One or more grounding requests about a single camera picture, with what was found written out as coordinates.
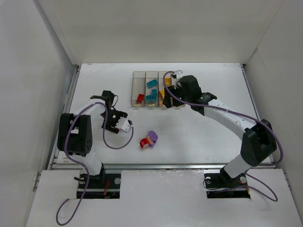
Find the teal lego brick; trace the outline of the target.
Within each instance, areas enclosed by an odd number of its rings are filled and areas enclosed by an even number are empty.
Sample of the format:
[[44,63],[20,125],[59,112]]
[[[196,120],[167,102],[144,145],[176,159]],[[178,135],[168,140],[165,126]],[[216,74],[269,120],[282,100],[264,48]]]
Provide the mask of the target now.
[[156,79],[150,80],[146,83],[147,88],[152,88],[154,86],[157,86],[157,84],[158,84],[158,81]]

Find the red lego brick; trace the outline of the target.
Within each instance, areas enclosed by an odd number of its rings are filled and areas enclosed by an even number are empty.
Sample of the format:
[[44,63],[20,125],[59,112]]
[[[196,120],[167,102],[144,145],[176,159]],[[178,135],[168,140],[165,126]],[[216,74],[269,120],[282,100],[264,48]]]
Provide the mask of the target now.
[[144,101],[144,94],[139,94],[136,99],[136,103],[141,104],[143,101]]

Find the red purple lego stack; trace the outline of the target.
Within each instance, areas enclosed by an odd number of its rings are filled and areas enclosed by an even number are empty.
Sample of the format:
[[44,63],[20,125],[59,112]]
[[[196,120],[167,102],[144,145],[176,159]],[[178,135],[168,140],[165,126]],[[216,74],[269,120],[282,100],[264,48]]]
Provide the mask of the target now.
[[141,149],[146,149],[148,147],[153,148],[158,140],[158,135],[155,131],[149,131],[147,136],[140,140]]

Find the yellow lego stack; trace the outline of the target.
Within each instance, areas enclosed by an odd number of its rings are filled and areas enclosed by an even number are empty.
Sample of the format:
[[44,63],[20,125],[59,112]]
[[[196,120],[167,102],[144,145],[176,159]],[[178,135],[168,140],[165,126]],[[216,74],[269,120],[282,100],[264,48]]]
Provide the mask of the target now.
[[159,106],[163,106],[163,100],[165,97],[165,91],[163,90],[159,90]]

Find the yellow round patterned lego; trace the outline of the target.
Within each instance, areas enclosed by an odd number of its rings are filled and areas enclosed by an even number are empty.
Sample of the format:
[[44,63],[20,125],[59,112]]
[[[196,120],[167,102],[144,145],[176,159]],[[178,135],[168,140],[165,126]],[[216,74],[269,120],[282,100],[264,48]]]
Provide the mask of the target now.
[[165,85],[166,86],[171,86],[171,79],[170,78],[165,78]]

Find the teal lego block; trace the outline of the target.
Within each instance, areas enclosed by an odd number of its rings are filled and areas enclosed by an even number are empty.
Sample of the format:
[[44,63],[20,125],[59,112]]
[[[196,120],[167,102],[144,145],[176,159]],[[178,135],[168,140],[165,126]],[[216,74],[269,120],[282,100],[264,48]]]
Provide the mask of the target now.
[[152,89],[151,93],[146,95],[146,101],[156,101],[157,100],[157,89]]

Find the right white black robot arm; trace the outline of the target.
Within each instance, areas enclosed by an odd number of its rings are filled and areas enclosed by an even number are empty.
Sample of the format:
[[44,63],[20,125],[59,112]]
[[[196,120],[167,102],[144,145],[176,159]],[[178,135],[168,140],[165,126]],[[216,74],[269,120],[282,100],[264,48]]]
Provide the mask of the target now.
[[210,180],[217,181],[220,187],[232,187],[246,171],[259,166],[276,151],[279,143],[270,122],[228,108],[217,96],[202,92],[193,75],[177,77],[176,72],[168,73],[174,81],[171,86],[165,86],[163,104],[167,108],[188,105],[193,111],[220,123],[241,140],[239,155]]

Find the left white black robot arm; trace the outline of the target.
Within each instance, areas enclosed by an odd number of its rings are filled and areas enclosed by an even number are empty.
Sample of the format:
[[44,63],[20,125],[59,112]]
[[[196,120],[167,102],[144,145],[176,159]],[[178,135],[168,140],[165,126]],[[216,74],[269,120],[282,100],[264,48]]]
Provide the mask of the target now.
[[93,148],[92,122],[102,117],[102,136],[105,131],[118,134],[120,131],[134,134],[133,124],[127,119],[128,114],[114,108],[116,95],[104,90],[100,96],[90,100],[75,113],[63,113],[60,117],[57,148],[66,157],[80,165],[86,171],[84,180],[105,183],[104,165],[96,157]]

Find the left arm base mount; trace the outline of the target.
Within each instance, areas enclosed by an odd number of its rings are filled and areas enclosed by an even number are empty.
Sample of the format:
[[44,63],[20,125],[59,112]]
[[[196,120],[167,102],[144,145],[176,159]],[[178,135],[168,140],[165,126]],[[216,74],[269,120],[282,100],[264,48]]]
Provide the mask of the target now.
[[106,173],[90,176],[84,199],[119,199],[121,186],[121,174]]

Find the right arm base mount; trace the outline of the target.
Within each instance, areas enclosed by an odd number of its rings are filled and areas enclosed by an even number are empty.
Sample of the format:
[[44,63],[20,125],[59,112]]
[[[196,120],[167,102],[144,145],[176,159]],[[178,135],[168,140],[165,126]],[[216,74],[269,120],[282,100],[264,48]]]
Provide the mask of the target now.
[[223,170],[219,172],[205,172],[203,187],[208,199],[250,199],[245,173],[235,178]]

